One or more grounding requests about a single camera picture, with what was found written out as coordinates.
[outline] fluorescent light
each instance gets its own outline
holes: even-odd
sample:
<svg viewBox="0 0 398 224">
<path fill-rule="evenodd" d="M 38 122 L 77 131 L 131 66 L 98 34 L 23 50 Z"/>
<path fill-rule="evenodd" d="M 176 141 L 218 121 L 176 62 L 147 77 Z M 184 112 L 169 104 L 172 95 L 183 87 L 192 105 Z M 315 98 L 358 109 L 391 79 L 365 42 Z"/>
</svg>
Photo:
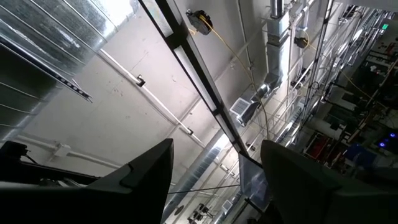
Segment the fluorescent light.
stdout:
<svg viewBox="0 0 398 224">
<path fill-rule="evenodd" d="M 214 144 L 213 147 L 218 147 L 220 149 L 225 148 L 225 146 L 229 143 L 229 138 L 227 137 L 226 134 L 223 134 L 217 142 Z"/>
</svg>

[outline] metal strut channel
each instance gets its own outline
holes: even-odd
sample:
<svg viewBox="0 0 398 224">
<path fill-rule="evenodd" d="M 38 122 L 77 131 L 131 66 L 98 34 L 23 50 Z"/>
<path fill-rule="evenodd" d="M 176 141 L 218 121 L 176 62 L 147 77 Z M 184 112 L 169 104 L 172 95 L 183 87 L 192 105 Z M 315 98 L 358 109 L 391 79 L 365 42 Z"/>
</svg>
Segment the metal strut channel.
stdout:
<svg viewBox="0 0 398 224">
<path fill-rule="evenodd" d="M 69 81 L 61 74 L 54 71 L 47 65 L 44 65 L 40 61 L 38 61 L 33 55 L 25 51 L 24 49 L 20 48 L 16 44 L 13 44 L 10 40 L 6 37 L 0 35 L 0 47 L 4 47 L 14 55 L 18 56 L 20 59 L 26 61 L 27 63 L 31 64 L 35 68 L 39 69 L 41 72 L 45 73 L 46 75 L 50 76 L 51 78 L 55 79 L 62 85 L 65 85 L 70 90 L 74 91 L 76 94 L 83 97 L 85 100 L 90 101 L 91 96 L 84 90 L 82 90 L 78 85 L 74 82 Z"/>
</svg>

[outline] metal frame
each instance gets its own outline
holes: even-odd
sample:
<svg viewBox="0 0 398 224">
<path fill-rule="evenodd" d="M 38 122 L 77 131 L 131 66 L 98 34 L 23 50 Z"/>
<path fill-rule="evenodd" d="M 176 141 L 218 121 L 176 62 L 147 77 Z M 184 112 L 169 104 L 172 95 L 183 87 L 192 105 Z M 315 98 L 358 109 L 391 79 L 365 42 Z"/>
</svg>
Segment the metal frame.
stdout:
<svg viewBox="0 0 398 224">
<path fill-rule="evenodd" d="M 22 49 L 18 45 L 14 44 L 8 38 L 0 35 L 0 47 L 8 50 L 10 53 L 15 55 L 19 60 L 24 61 L 28 65 L 35 67 L 42 73 L 53 78 L 57 82 L 69 88 L 71 91 L 75 92 L 77 95 L 81 96 L 83 99 L 91 102 L 91 96 L 84 90 L 82 90 L 75 82 L 69 81 L 67 78 L 63 77 L 61 74 L 56 72 L 54 69 L 50 68 L 46 64 L 42 63 L 36 57 L 28 53 L 26 50 Z"/>
<path fill-rule="evenodd" d="M 315 80 L 315 77 L 318 74 L 319 68 L 320 68 L 320 64 L 319 64 L 319 59 L 322 56 L 322 52 L 323 52 L 323 39 L 325 38 L 326 35 L 326 30 L 328 28 L 328 23 L 329 23 L 329 19 L 331 16 L 331 10 L 333 9 L 333 3 L 334 0 L 328 0 L 328 4 L 326 7 L 326 11 L 325 11 L 325 17 L 323 18 L 323 24 L 322 24 L 322 28 L 321 28 L 321 33 L 319 36 L 319 41 L 318 41 L 318 46 L 317 46 L 317 51 L 315 53 L 315 59 L 314 59 L 314 64 L 313 64 L 313 69 L 309 78 L 309 87 L 312 86 L 312 83 Z M 307 108 L 308 108 L 308 104 L 310 102 L 310 95 L 312 92 L 312 88 L 308 88 L 307 89 L 307 94 L 305 97 L 305 103 L 304 103 L 304 108 L 303 108 L 303 113 L 302 113 L 302 119 L 300 121 L 300 124 L 303 123 L 305 117 L 306 117 L 306 113 L 307 113 Z"/>
<path fill-rule="evenodd" d="M 222 130 L 231 141 L 235 150 L 248 156 L 245 150 L 246 147 L 234 126 L 233 120 L 231 119 L 229 112 L 225 107 L 220 94 L 218 93 L 216 85 L 209 71 L 207 70 L 203 59 L 200 56 L 192 37 L 189 35 L 189 31 L 182 20 L 176 5 L 172 4 L 174 3 L 173 1 L 170 1 L 171 4 L 167 0 L 154 1 L 171 28 L 172 34 L 164 34 L 160 28 L 160 25 L 156 22 L 154 17 L 152 17 L 143 0 L 139 0 L 139 3 L 151 19 L 152 23 L 155 25 L 159 34 L 165 40 L 170 51 L 173 53 L 180 66 L 183 68 L 183 71 L 188 76 L 193 86 L 199 92 L 212 115 L 215 117 L 218 124 L 221 126 Z M 181 55 L 178 56 L 176 52 L 177 49 L 182 50 L 186 58 L 181 57 Z M 187 67 L 192 68 L 194 71 L 188 72 L 189 68 Z"/>
</svg>

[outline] ductwork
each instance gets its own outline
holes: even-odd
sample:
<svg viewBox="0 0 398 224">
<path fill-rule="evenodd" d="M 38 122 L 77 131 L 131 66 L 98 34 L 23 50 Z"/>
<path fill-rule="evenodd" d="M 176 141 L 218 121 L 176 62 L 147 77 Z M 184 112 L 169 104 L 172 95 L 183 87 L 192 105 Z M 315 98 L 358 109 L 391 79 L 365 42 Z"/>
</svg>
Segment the ductwork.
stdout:
<svg viewBox="0 0 398 224">
<path fill-rule="evenodd" d="M 285 13 L 278 19 L 270 19 L 267 23 L 268 43 L 267 59 L 268 71 L 264 81 L 257 86 L 256 91 L 248 88 L 231 107 L 235 119 L 241 126 L 246 126 L 254 112 L 260 106 L 258 99 L 266 99 L 275 92 L 289 74 L 290 36 L 289 14 Z"/>
<path fill-rule="evenodd" d="M 193 161 L 192 165 L 180 178 L 178 183 L 175 184 L 173 192 L 186 192 L 191 190 L 227 143 L 229 143 L 229 139 L 224 134 L 224 131 L 220 129 L 195 161 Z M 166 221 L 187 194 L 188 193 L 173 194 L 167 199 L 161 223 Z"/>
<path fill-rule="evenodd" d="M 228 211 L 224 211 L 221 209 L 217 215 L 213 218 L 210 224 L 221 224 L 225 218 L 228 216 L 228 214 L 232 211 L 234 206 L 239 202 L 239 199 L 242 197 L 242 191 L 240 188 L 236 189 L 235 193 L 233 196 L 230 198 L 231 206 L 229 207 Z"/>
<path fill-rule="evenodd" d="M 3 0 L 0 36 L 71 81 L 138 7 L 136 0 Z M 0 147 L 62 89 L 50 76 L 10 62 L 0 62 Z"/>
</svg>

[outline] ceiling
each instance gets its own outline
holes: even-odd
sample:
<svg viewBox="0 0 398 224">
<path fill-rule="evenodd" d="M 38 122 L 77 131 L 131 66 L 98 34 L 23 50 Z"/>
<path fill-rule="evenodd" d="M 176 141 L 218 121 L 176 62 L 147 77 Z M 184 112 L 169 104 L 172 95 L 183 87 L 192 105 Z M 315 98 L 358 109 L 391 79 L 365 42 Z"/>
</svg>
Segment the ceiling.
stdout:
<svg viewBox="0 0 398 224">
<path fill-rule="evenodd" d="M 236 1 L 176 0 L 175 2 L 181 12 L 187 9 L 206 11 L 211 16 L 217 32 L 232 49 L 238 50 L 244 45 L 244 34 Z M 314 46 L 317 45 L 317 39 L 312 40 L 311 37 L 315 37 L 320 30 L 323 18 L 320 11 L 325 7 L 319 2 L 316 1 L 310 8 L 308 22 L 307 32 L 310 41 L 314 40 Z M 266 8 L 269 2 L 252 0 L 241 1 L 240 4 L 244 30 L 249 39 L 255 30 L 261 28 L 262 18 L 269 10 Z M 340 5 L 340 3 L 335 3 L 333 11 L 336 10 L 336 13 L 329 23 L 326 39 L 336 32 L 338 17 L 344 9 Z M 267 35 L 265 32 L 259 32 L 248 47 L 252 72 L 257 81 L 262 80 L 267 73 L 265 48 Z M 217 36 L 195 34 L 193 39 L 215 80 L 225 105 L 228 108 L 231 107 L 249 87 L 249 80 L 243 69 L 236 61 L 231 63 L 232 53 Z M 146 87 L 194 132 L 200 142 L 194 141 L 185 131 L 175 129 L 176 121 L 153 97 L 131 85 L 98 57 L 94 57 L 75 77 L 76 82 L 93 97 L 93 103 L 85 101 L 70 90 L 63 89 L 25 128 L 21 134 L 22 137 L 17 140 L 29 144 L 30 156 L 40 164 L 102 176 L 112 172 L 114 168 L 76 157 L 53 157 L 51 145 L 59 142 L 67 144 L 75 152 L 120 166 L 141 155 L 164 138 L 173 138 L 175 158 L 172 182 L 178 182 L 203 150 L 203 146 L 219 130 L 218 123 L 200 99 L 196 89 L 144 10 L 140 9 L 134 18 L 104 46 L 104 49 L 133 75 L 142 75 L 146 81 Z M 313 60 L 315 53 L 310 48 L 305 52 L 303 66 L 307 66 Z M 298 57 L 296 47 L 294 55 L 295 62 Z M 246 52 L 243 52 L 240 58 L 248 65 Z M 266 105 L 269 119 L 273 119 L 272 113 L 287 96 L 288 83 L 284 82 L 277 94 Z M 260 132 L 261 126 L 265 124 L 264 115 L 261 114 L 259 117 L 243 134 L 244 142 L 253 141 Z M 255 146 L 260 144 L 264 135 L 266 134 L 262 132 Z M 219 158 L 228 151 L 224 149 Z M 230 168 L 236 162 L 237 153 L 234 150 L 229 152 L 223 164 Z M 215 173 L 202 186 L 213 169 L 216 169 Z M 215 187 L 225 173 L 219 164 L 214 163 L 195 188 Z M 233 182 L 235 180 L 230 178 L 225 184 Z M 221 198 L 228 198 L 233 190 L 226 190 L 224 193 L 219 191 L 217 194 L 221 195 Z M 189 194 L 182 204 L 191 197 L 192 195 Z M 209 195 L 199 194 L 199 197 L 195 198 L 196 203 L 193 204 L 196 206 L 204 197 L 207 198 Z M 183 220 L 186 220 L 189 212 L 188 209 L 181 217 L 182 223 L 185 223 Z"/>
</svg>

